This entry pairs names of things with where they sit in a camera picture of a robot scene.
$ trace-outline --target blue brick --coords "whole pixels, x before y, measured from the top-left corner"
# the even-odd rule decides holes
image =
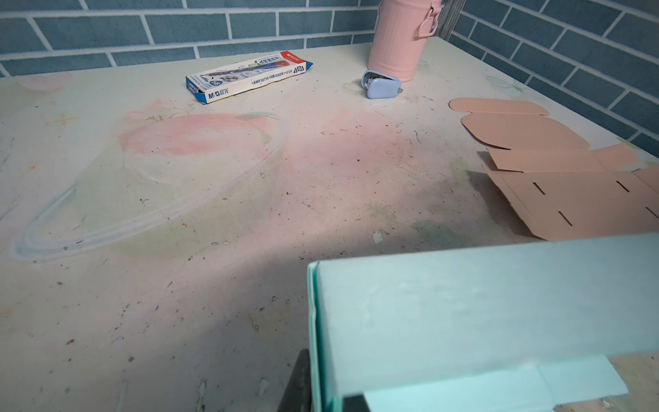
[[[334,13],[334,32],[375,29],[377,10],[337,11]]]
[[[235,39],[268,37],[276,34],[275,13],[244,13],[229,15],[231,34]]]
[[[94,9],[182,9],[181,0],[87,0]]]
[[[581,69],[565,83],[565,88],[601,106],[608,107],[625,90]]]
[[[491,54],[485,56],[485,59],[483,59],[483,61],[489,64],[490,66],[494,67],[495,69],[499,69],[500,71],[504,72],[505,74],[507,74],[508,76],[514,78],[519,82],[524,83],[529,79],[530,73],[518,69],[517,67],[508,63],[507,61],[501,60],[500,58],[493,56]]]
[[[503,20],[508,8],[508,6],[497,3],[494,0],[467,0],[463,10],[470,15],[480,17],[498,26]]]
[[[0,11],[80,9],[78,0],[0,0]]]
[[[188,0],[188,8],[204,7],[304,7],[306,0]]]
[[[544,0],[509,0],[511,3],[518,4],[522,7],[526,7],[527,9],[531,9],[533,11],[540,11],[542,8],[542,5],[544,4]]]
[[[620,10],[589,0],[550,0],[543,14],[595,34],[603,34]]]
[[[137,16],[35,18],[53,49],[148,44]]]
[[[611,111],[652,132],[659,133],[659,105],[634,92],[627,93],[611,108]]]
[[[279,34],[329,33],[331,11],[303,11],[279,14]]]
[[[192,60],[194,50],[191,47],[180,47],[177,49],[122,51],[112,53],[112,57],[117,66],[144,65],[162,61]]]
[[[510,14],[502,27],[511,33],[515,33],[547,48],[554,44],[563,31],[561,26],[531,16],[517,9],[510,10]]]
[[[481,49],[480,47],[476,47],[475,45],[466,42],[457,36],[451,36],[449,43],[455,47],[458,47],[459,49],[466,51],[477,59],[483,58],[483,55],[485,54],[485,50]]]
[[[373,42],[373,37],[375,34],[355,34],[355,38],[353,39],[353,44],[359,44],[359,43],[372,43]]]
[[[522,44],[513,61],[549,80],[562,83],[574,66],[528,44]]]
[[[460,15],[460,17],[457,19],[457,22],[455,23],[455,28],[453,31],[462,34],[464,37],[469,37],[471,29],[474,28],[475,23],[476,20],[473,18]]]
[[[659,1],[656,0],[612,0],[614,3],[633,7],[651,15],[659,16]]]
[[[279,40],[274,42],[205,45],[199,47],[199,57],[232,56],[236,54],[295,50],[301,49],[302,47],[304,47],[303,39]]]
[[[313,47],[325,47],[328,45],[350,44],[352,38],[353,37],[350,35],[310,38],[306,39],[306,47],[311,49]]]
[[[203,42],[229,38],[225,15],[146,16],[154,43]]]
[[[581,100],[558,90],[538,78],[532,78],[529,82],[529,87],[624,139],[629,138],[632,134],[636,133],[636,129],[633,127],[627,126],[625,123],[614,119],[606,113],[595,109],[593,106],[587,105]]]
[[[12,76],[24,74],[52,73],[71,70],[110,67],[104,53],[73,56],[41,57],[39,59],[6,60],[2,62]]]
[[[519,44],[519,40],[481,23],[476,24],[471,40],[505,57],[510,57]]]
[[[309,7],[321,7],[321,6],[356,6],[357,2],[355,0],[309,0]]]
[[[655,22],[634,15],[625,15],[607,38],[659,57],[659,24]]]
[[[554,51],[659,97],[659,65],[570,30]]]
[[[645,133],[641,133],[631,141],[635,146],[645,150],[655,158],[659,158],[659,140],[649,137]]]
[[[43,43],[24,18],[0,19],[0,53],[45,50]]]

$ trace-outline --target mint green box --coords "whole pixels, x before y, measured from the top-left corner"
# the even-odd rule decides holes
[[[549,412],[625,394],[606,356],[659,348],[658,250],[651,233],[314,262],[314,410],[363,394],[372,412]]]

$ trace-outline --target table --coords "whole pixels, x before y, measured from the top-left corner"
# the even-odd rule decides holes
[[[294,51],[308,73],[209,105],[185,75],[244,57],[0,79],[0,410],[275,410],[308,263],[537,240],[451,98],[621,140],[438,38],[368,100],[369,47]],[[614,364],[620,402],[656,406],[656,361]]]

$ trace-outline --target pink metal canister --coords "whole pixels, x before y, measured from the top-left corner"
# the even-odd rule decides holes
[[[441,0],[382,0],[367,67],[408,82],[437,30]]]

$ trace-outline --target brick wall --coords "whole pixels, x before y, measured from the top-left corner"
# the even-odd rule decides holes
[[[450,42],[659,157],[659,0],[467,0]]]
[[[0,0],[0,76],[373,40],[379,0]]]

